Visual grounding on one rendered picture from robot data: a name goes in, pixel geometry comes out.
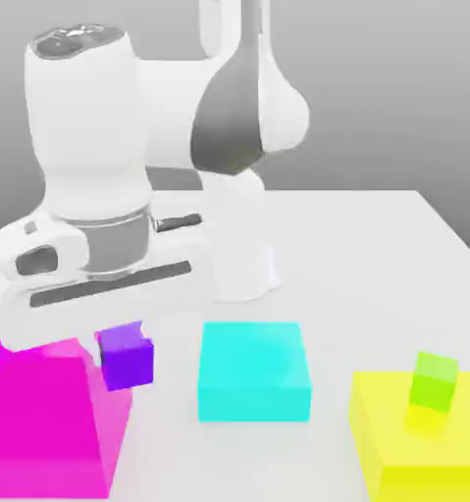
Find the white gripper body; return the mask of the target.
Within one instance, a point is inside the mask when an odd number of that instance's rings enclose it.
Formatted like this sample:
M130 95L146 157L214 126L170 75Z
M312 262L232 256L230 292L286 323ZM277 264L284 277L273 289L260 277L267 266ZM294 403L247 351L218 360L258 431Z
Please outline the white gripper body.
M184 311L202 311L211 299L209 243L200 229L155 235L134 271L110 280L81 272L8 279L0 269L0 341L24 351L137 321L157 323Z

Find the small purple cube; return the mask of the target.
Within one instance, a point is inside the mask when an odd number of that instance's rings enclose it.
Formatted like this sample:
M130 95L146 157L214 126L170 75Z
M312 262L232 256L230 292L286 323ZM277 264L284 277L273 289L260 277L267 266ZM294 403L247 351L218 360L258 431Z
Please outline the small purple cube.
M109 391L150 384L154 379L154 344L142 321L113 326L95 334L101 371Z

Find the small green cube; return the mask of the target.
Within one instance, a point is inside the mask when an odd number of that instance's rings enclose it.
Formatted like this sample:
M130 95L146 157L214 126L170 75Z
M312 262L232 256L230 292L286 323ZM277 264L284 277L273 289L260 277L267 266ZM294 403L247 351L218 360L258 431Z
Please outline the small green cube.
M411 405L448 413L455 393L458 361L420 351L409 392Z

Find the large magenta box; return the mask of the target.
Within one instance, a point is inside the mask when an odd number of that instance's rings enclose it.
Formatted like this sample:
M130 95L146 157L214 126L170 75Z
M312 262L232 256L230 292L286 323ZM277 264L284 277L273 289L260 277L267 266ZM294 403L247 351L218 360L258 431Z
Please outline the large magenta box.
M0 343L0 498L108 497L131 404L74 339Z

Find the large cyan box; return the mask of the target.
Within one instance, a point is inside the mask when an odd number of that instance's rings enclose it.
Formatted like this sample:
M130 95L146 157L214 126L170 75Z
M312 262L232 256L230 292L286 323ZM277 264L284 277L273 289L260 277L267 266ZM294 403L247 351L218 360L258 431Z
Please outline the large cyan box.
M203 423L307 422L312 382L300 324L207 322L197 381Z

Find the large yellow box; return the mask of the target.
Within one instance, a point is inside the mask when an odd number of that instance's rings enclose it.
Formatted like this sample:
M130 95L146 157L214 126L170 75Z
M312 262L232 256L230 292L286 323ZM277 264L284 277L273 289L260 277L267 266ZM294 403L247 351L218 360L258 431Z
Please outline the large yellow box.
M356 372L348 418L369 502L470 502L470 372L448 413L409 402L410 372Z

